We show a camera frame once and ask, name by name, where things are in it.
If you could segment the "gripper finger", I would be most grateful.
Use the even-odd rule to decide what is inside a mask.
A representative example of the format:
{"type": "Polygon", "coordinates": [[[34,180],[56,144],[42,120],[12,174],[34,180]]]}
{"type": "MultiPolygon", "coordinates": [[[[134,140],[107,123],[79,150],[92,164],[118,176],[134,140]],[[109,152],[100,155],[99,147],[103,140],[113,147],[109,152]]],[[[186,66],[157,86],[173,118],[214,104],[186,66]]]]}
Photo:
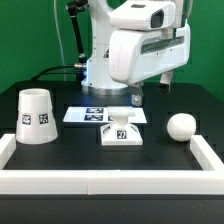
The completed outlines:
{"type": "Polygon", "coordinates": [[[134,106],[141,106],[143,104],[143,85],[141,83],[132,84],[129,87],[129,92],[131,94],[131,103],[134,106]]]}
{"type": "Polygon", "coordinates": [[[166,71],[163,72],[161,75],[160,83],[159,83],[159,91],[160,92],[169,92],[170,91],[170,86],[171,86],[171,81],[174,75],[174,71],[166,71]]]}

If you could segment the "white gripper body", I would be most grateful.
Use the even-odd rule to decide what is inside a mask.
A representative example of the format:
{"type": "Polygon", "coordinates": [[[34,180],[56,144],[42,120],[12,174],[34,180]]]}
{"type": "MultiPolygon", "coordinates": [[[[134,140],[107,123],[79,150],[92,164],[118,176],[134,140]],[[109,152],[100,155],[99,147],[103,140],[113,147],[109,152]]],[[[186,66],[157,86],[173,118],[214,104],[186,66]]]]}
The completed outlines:
{"type": "Polygon", "coordinates": [[[110,38],[109,74],[119,83],[132,85],[187,63],[190,27],[165,38],[161,30],[143,32],[116,30],[110,38]]]}

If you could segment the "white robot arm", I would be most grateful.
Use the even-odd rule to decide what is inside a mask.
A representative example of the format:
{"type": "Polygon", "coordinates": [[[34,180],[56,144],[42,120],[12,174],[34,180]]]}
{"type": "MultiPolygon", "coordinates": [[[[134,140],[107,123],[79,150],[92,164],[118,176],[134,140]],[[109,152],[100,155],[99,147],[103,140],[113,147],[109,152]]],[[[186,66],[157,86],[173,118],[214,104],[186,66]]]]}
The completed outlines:
{"type": "Polygon", "coordinates": [[[193,0],[126,0],[113,9],[107,0],[89,0],[92,54],[85,91],[99,95],[132,94],[143,103],[146,79],[159,75],[159,90],[170,91],[174,70],[190,54],[188,17],[193,0]]]}

